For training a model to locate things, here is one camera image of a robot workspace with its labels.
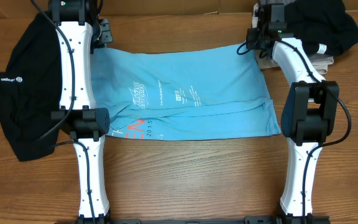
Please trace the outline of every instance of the blue fabric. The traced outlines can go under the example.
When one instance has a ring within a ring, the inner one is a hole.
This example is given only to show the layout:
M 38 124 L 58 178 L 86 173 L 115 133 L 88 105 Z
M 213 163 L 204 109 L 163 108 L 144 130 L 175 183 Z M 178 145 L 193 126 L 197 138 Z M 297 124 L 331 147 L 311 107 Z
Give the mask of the blue fabric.
M 108 135 L 203 140 L 280 134 L 253 52 L 239 45 L 198 52 L 131 54 L 96 49 L 91 81 L 109 110 Z

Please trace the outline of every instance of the black garment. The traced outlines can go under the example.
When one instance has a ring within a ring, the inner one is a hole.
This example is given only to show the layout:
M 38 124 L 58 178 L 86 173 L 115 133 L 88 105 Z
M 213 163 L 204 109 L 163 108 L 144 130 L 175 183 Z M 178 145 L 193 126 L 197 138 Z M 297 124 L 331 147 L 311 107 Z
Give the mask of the black garment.
M 5 72 L 0 72 L 0 122 L 5 137 L 20 161 L 54 151 L 58 131 L 32 145 L 55 123 L 62 91 L 60 46 L 53 25 L 38 14 L 12 51 Z
M 338 56 L 358 43 L 357 24 L 341 0 L 297 0 L 285 6 L 285 21 L 306 54 L 325 44 L 325 54 Z

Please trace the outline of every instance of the wooden tabletop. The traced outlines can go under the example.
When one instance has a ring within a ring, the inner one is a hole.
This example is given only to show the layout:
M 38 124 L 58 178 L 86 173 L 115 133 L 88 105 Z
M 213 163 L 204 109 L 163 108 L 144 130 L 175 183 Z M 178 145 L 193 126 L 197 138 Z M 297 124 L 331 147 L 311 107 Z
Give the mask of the wooden tabletop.
M 358 24 L 358 12 L 349 13 Z M 128 52 L 204 50 L 237 44 L 246 37 L 250 14 L 110 17 L 115 43 Z M 0 19 L 0 71 L 29 25 Z M 280 69 L 264 71 L 277 117 L 288 95 Z M 324 148 L 316 170 L 313 213 L 332 223 L 358 223 L 358 44 L 329 67 L 353 119 L 349 139 Z M 346 119 L 339 108 L 333 134 Z M 68 140 L 61 133 L 58 141 Z M 288 148 L 284 136 L 218 141 L 136 141 L 107 138 L 106 191 L 114 218 L 143 220 L 243 218 L 271 215 L 284 189 Z M 19 162 L 0 125 L 0 223 L 75 220 L 80 204 L 73 146 L 48 157 Z

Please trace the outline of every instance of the robotic arm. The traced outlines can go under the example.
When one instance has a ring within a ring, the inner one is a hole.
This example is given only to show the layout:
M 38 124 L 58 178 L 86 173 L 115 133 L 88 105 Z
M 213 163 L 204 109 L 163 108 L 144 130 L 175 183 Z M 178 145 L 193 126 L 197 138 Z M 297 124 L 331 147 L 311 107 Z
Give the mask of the robotic arm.
M 96 107 L 90 79 L 90 54 L 93 53 L 94 48 L 105 47 L 106 43 L 112 41 L 112 37 L 107 19 L 98 19 L 99 12 L 96 4 L 97 0 L 49 1 L 52 21 L 68 40 L 66 42 L 58 32 L 63 86 L 60 110 L 52 113 L 52 119 L 60 121 L 71 111 L 62 129 L 74 141 L 85 146 L 83 148 L 79 144 L 75 145 L 81 187 L 80 211 L 76 223 L 110 223 L 109 202 L 104 188 L 103 174 L 104 135 L 109 130 L 109 114 L 106 108 Z M 288 141 L 289 160 L 285 190 L 280 199 L 282 215 L 246 217 L 240 223 L 300 223 L 305 195 L 305 212 L 309 216 L 308 220 L 313 219 L 316 224 L 327 224 L 328 218 L 311 216 L 311 191 L 321 148 L 313 153 L 305 179 L 303 168 L 308 153 L 322 144 L 333 130 L 337 103 L 331 95 L 326 93 L 326 89 L 329 88 L 331 93 L 338 96 L 339 88 L 335 82 L 325 82 L 324 77 L 313 68 L 302 49 L 301 41 L 283 32 L 286 30 L 283 5 L 264 6 L 260 13 L 262 15 L 258 28 L 248 30 L 246 44 L 248 49 L 267 50 L 269 57 L 282 68 L 291 86 L 282 116 L 282 130 Z M 289 45 L 298 49 L 299 52 L 295 52 Z M 75 78 L 71 70 L 72 59 Z M 312 101 L 321 104 L 320 108 L 308 109 L 308 103 Z M 306 184 L 305 194 L 302 191 L 303 181 Z M 127 224 L 139 222 L 139 220 L 125 221 Z M 239 223 L 238 220 L 217 223 L 227 222 Z M 197 223 L 216 222 L 199 221 Z

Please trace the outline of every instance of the black fabric pile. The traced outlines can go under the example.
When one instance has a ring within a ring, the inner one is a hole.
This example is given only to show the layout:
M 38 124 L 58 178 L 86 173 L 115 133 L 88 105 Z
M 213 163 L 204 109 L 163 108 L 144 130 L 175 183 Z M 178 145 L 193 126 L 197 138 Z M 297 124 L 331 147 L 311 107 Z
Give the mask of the black fabric pile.
M 345 10 L 341 0 L 297 0 L 285 6 L 285 21 L 306 54 L 324 44 L 326 55 L 338 56 L 358 43 L 358 26 Z
M 58 131 L 32 144 L 55 123 L 62 91 L 60 47 L 53 25 L 40 14 L 28 26 L 0 72 L 0 122 L 6 139 L 20 161 L 47 156 Z

